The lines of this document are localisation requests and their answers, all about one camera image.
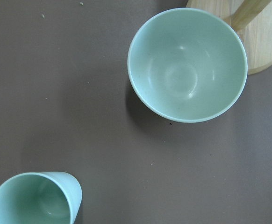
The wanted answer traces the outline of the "green cup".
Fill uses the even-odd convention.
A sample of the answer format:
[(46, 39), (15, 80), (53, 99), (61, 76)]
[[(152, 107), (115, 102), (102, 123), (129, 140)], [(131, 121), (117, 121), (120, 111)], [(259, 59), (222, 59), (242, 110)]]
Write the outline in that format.
[(0, 185), (0, 224), (72, 224), (81, 202), (81, 185), (69, 173), (22, 173)]

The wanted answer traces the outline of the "green bowl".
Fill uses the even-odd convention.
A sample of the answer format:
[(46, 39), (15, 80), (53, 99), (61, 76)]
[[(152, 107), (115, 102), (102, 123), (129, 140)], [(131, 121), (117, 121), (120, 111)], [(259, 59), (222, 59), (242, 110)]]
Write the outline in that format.
[(226, 112), (248, 76), (244, 46), (231, 26), (187, 7), (145, 22), (129, 46), (127, 67), (139, 99), (161, 117), (182, 123)]

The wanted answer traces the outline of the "wooden cup rack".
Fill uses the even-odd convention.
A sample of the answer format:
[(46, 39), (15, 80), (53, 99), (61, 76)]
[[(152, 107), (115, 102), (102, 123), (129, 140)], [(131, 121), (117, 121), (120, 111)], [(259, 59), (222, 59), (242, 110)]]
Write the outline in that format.
[(240, 37), (248, 59), (248, 73), (272, 65), (272, 0), (189, 0), (186, 7), (212, 13)]

